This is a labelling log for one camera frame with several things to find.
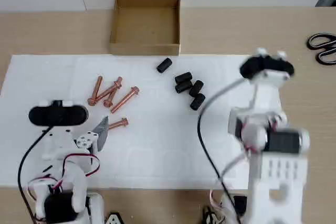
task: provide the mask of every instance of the black cylinder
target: black cylinder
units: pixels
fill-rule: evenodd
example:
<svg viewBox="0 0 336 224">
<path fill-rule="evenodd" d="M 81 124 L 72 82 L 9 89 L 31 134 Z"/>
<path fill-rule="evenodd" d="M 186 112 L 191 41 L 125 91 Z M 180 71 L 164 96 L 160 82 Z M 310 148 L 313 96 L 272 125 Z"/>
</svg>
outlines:
<svg viewBox="0 0 336 224">
<path fill-rule="evenodd" d="M 202 87 L 203 87 L 203 82 L 201 82 L 200 80 L 197 80 L 194 83 L 193 87 L 190 89 L 189 95 L 191 95 L 192 97 L 196 97 Z"/>
<path fill-rule="evenodd" d="M 172 64 L 172 60 L 169 58 L 166 58 L 164 61 L 160 63 L 160 65 L 156 67 L 156 69 L 158 70 L 159 73 L 163 73 L 168 67 L 170 67 L 171 64 Z"/>
<path fill-rule="evenodd" d="M 198 110 L 198 108 L 201 106 L 204 100 L 205 100 L 205 95 L 201 93 L 197 94 L 194 101 L 190 104 L 190 108 L 192 108 L 193 110 Z"/>
<path fill-rule="evenodd" d="M 189 88 L 191 88 L 193 86 L 193 84 L 191 83 L 191 81 L 184 81 L 179 83 L 178 85 L 175 86 L 175 90 L 177 91 L 177 93 L 181 93 Z"/>
<path fill-rule="evenodd" d="M 175 81 L 176 81 L 177 84 L 179 84 L 179 83 L 184 82 L 184 81 L 190 81 L 192 78 L 193 78 L 193 76 L 191 75 L 191 73 L 187 72 L 187 73 L 183 73 L 179 76 L 176 76 Z"/>
</svg>

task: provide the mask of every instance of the white paper sheet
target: white paper sheet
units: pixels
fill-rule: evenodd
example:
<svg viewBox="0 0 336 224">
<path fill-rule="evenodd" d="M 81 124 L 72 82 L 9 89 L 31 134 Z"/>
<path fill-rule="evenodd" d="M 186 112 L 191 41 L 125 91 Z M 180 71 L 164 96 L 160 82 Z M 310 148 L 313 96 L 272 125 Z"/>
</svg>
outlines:
<svg viewBox="0 0 336 224">
<path fill-rule="evenodd" d="M 29 122 L 29 110 L 40 100 L 64 99 L 85 105 L 90 113 L 86 123 L 75 128 L 74 137 L 91 130 L 105 116 L 110 122 L 127 117 L 129 126 L 109 132 L 99 153 L 101 169 L 89 178 L 91 187 L 125 188 L 214 188 L 215 174 L 199 144 L 196 131 L 198 112 L 189 104 L 188 92 L 177 94 L 174 77 L 190 71 L 193 80 L 202 80 L 202 93 L 209 98 L 240 78 L 239 66 L 245 56 L 172 57 L 173 64 L 163 74 L 156 66 L 163 57 L 13 56 L 0 95 L 0 129 L 8 164 L 0 172 L 0 185 L 15 186 L 19 161 L 40 134 Z M 100 102 L 87 106 L 97 75 L 103 75 L 102 89 L 122 76 L 123 87 L 114 102 L 137 86 L 140 93 L 115 114 Z M 246 106 L 252 96 L 248 82 L 220 98 L 202 120 L 202 135 L 219 169 L 240 152 L 237 141 L 227 134 L 228 113 L 233 106 Z M 276 105 L 280 105 L 275 94 Z M 27 159 L 24 178 L 38 172 L 42 144 Z M 227 175 L 229 187 L 246 189 L 248 164 L 242 162 Z"/>
</svg>

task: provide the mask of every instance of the black plastic part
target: black plastic part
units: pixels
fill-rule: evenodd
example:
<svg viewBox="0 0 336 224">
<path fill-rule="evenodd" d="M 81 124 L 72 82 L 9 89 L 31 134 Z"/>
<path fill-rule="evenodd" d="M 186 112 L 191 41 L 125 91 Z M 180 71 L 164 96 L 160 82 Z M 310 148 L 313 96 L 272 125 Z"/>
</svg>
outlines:
<svg viewBox="0 0 336 224">
<path fill-rule="evenodd" d="M 191 73 L 187 72 L 187 73 L 183 73 L 179 76 L 176 76 L 175 81 L 176 81 L 177 84 L 179 84 L 179 83 L 184 82 L 184 81 L 190 81 L 192 78 L 193 78 L 193 76 L 191 75 Z"/>
<path fill-rule="evenodd" d="M 86 196 L 85 207 L 88 209 L 88 215 L 91 216 L 90 197 Z"/>
<path fill-rule="evenodd" d="M 160 65 L 157 66 L 157 70 L 159 73 L 163 73 L 170 65 L 172 64 L 172 60 L 169 58 L 166 58 L 164 61 L 160 63 Z"/>
<path fill-rule="evenodd" d="M 193 110 L 198 110 L 198 108 L 201 106 L 204 100 L 205 100 L 205 95 L 198 93 L 194 101 L 190 104 L 190 108 L 192 108 Z"/>
<path fill-rule="evenodd" d="M 73 221 L 77 213 L 72 208 L 72 192 L 50 194 L 44 202 L 46 222 L 49 224 Z"/>
<path fill-rule="evenodd" d="M 265 69 L 287 72 L 290 76 L 294 74 L 294 67 L 291 63 L 282 59 L 274 59 L 271 56 L 249 58 L 240 67 L 240 74 L 244 78 L 252 79 L 256 74 Z"/>
<path fill-rule="evenodd" d="M 177 93 L 181 93 L 187 89 L 190 89 L 193 86 L 193 84 L 191 83 L 191 81 L 184 81 L 179 83 L 178 85 L 175 86 L 175 90 L 177 91 Z"/>
<path fill-rule="evenodd" d="M 237 119 L 236 121 L 236 131 L 235 131 L 235 136 L 238 138 L 240 141 L 242 139 L 242 129 L 243 129 L 243 122 L 240 119 Z"/>
<path fill-rule="evenodd" d="M 203 82 L 201 82 L 200 80 L 197 80 L 193 87 L 190 89 L 189 91 L 189 95 L 192 96 L 192 97 L 196 97 L 197 94 L 200 92 L 200 90 L 202 89 L 203 87 Z"/>
<path fill-rule="evenodd" d="M 233 200 L 235 201 L 235 208 L 239 217 L 243 216 L 246 212 L 247 197 L 244 195 L 235 195 L 233 196 Z"/>
<path fill-rule="evenodd" d="M 300 135 L 297 131 L 267 131 L 264 152 L 300 153 Z"/>
<path fill-rule="evenodd" d="M 48 107 L 34 107 L 29 120 L 37 126 L 74 126 L 84 123 L 89 113 L 84 106 L 63 107 L 62 101 L 54 101 Z"/>
</svg>

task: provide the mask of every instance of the red wire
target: red wire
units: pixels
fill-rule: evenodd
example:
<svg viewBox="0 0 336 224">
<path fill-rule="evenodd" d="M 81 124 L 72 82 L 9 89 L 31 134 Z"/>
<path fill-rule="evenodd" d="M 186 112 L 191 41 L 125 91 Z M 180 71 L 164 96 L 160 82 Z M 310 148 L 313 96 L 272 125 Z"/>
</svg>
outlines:
<svg viewBox="0 0 336 224">
<path fill-rule="evenodd" d="M 66 160 L 67 160 L 67 158 L 69 158 L 69 157 L 73 157 L 73 156 L 93 157 L 93 158 L 97 159 L 97 161 L 98 161 L 98 167 L 97 167 L 95 170 L 93 170 L 93 171 L 91 171 L 91 172 L 89 172 L 89 173 L 86 173 L 86 174 L 85 174 L 86 177 L 89 177 L 89 176 L 91 176 L 92 174 L 96 173 L 96 172 L 99 170 L 99 168 L 100 168 L 100 161 L 99 161 L 99 158 L 97 158 L 97 156 L 95 156 L 95 155 L 93 155 L 93 154 L 87 154 L 87 153 L 71 153 L 71 154 L 68 154 L 68 155 L 63 159 L 63 165 L 62 165 L 62 177 L 64 176 L 64 173 L 65 173 L 65 164 L 66 164 Z M 63 182 L 63 179 L 61 179 L 61 180 L 60 180 L 60 181 L 53 187 L 53 190 L 55 190 L 55 189 L 57 189 L 58 187 L 60 187 L 61 184 L 62 184 L 62 182 Z"/>
</svg>

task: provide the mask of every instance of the black cable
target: black cable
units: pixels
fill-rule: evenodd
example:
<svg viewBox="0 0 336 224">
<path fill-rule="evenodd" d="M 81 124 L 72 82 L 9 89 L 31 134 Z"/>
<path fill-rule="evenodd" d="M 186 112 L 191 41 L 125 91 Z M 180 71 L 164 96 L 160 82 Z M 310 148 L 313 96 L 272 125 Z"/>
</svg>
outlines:
<svg viewBox="0 0 336 224">
<path fill-rule="evenodd" d="M 201 135 L 201 119 L 202 119 L 202 115 L 204 114 L 204 112 L 207 110 L 207 108 L 218 98 L 220 97 L 221 95 L 225 94 L 226 92 L 228 92 L 229 90 L 235 88 L 236 86 L 242 84 L 243 82 L 245 81 L 244 78 L 242 79 L 239 79 L 235 82 L 233 82 L 232 84 L 228 85 L 227 87 L 225 87 L 224 89 L 220 90 L 218 93 L 216 93 L 214 96 L 212 96 L 207 102 L 206 104 L 203 106 L 201 112 L 200 112 L 200 115 L 198 116 L 198 121 L 197 121 L 197 135 L 198 135 L 198 139 L 200 141 L 200 144 L 203 148 L 203 151 L 207 157 L 207 159 L 209 160 L 212 168 L 214 169 L 215 173 L 216 173 L 216 176 L 218 178 L 218 180 L 220 180 L 220 184 L 222 185 L 222 188 L 223 188 L 223 191 L 225 193 L 225 195 L 228 197 L 233 209 L 235 210 L 235 214 L 236 214 L 236 219 L 237 219 L 237 222 L 238 224 L 242 224 L 241 221 L 240 221 L 240 218 L 239 218 L 239 215 L 238 215 L 238 211 L 235 207 L 235 204 L 233 202 L 233 200 L 231 199 L 231 196 L 230 196 L 230 193 L 227 189 L 227 187 L 225 186 L 223 180 L 221 179 L 220 177 L 220 173 L 215 165 L 215 163 L 213 162 L 212 158 L 210 157 L 209 155 L 209 152 L 207 151 L 205 145 L 204 145 L 204 142 L 203 142 L 203 139 L 202 139 L 202 135 Z"/>
<path fill-rule="evenodd" d="M 33 222 L 33 224 L 37 224 L 36 223 L 36 218 L 35 218 L 35 215 L 33 214 L 33 211 L 31 210 L 31 207 L 29 205 L 29 202 L 23 192 L 23 189 L 22 189 L 22 186 L 21 186 L 21 171 L 22 171 L 22 167 L 23 167 L 23 163 L 25 162 L 28 154 L 32 151 L 32 149 L 38 144 L 38 142 L 41 141 L 41 139 L 53 128 L 54 126 L 50 126 L 47 130 L 45 130 L 42 135 L 29 147 L 29 149 L 26 151 L 26 153 L 23 155 L 22 159 L 21 159 L 21 162 L 20 162 L 20 165 L 19 165 L 19 170 L 17 172 L 17 183 L 18 183 L 18 186 L 19 186 L 19 191 L 20 191 L 20 194 L 21 194 L 21 197 L 28 209 L 28 212 L 29 212 L 29 215 L 30 215 L 30 218 Z"/>
</svg>

